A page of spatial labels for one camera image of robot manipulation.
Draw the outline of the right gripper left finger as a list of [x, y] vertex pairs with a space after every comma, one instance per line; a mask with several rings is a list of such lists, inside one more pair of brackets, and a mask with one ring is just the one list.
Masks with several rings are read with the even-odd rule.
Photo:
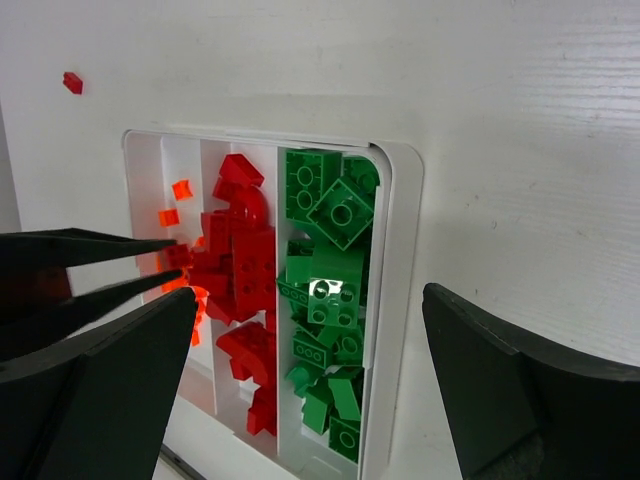
[[181, 288], [2, 362], [2, 478], [151, 478], [195, 314]]

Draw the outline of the red semicircle lego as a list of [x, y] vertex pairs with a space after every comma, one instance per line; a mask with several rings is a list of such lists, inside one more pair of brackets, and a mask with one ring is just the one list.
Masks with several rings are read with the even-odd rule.
[[269, 205], [256, 186], [236, 190], [229, 207], [215, 210], [214, 214], [225, 220], [231, 231], [259, 230], [269, 225]]

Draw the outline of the small red lego piece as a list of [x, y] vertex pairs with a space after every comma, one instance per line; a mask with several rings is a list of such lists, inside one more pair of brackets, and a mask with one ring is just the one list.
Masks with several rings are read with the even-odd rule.
[[62, 83], [74, 95], [83, 93], [83, 80], [74, 72], [65, 72]]

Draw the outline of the red flower print lego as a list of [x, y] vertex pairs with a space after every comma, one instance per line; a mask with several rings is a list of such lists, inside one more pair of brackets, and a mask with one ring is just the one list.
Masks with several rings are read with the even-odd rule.
[[276, 307], [275, 229], [237, 233], [232, 238], [234, 293], [242, 312]]

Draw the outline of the red arch lego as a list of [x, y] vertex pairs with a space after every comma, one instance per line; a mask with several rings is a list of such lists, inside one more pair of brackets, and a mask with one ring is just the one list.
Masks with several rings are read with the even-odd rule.
[[234, 379], [252, 378], [262, 387], [276, 384], [276, 337], [262, 324], [244, 323], [220, 336], [216, 346], [230, 357]]

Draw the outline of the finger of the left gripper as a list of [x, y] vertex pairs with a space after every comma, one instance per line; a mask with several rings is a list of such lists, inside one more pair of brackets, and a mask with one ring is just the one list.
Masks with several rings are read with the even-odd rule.
[[67, 271], [44, 269], [1, 278], [1, 358], [46, 348], [130, 299], [182, 276], [179, 270], [126, 280], [73, 296]]
[[173, 239], [132, 239], [79, 228], [1, 235], [1, 266], [73, 267], [157, 252]]

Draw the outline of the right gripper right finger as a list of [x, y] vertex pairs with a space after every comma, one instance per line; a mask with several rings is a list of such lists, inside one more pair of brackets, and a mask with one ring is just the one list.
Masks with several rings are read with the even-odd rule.
[[551, 341], [437, 283], [422, 309], [463, 478], [638, 478], [638, 367]]

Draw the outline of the small red lego brick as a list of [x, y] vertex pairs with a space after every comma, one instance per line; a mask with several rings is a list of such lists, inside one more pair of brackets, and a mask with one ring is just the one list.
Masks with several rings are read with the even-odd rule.
[[192, 265], [192, 252], [187, 244], [175, 244], [161, 251], [162, 263], [165, 268], [183, 269]]

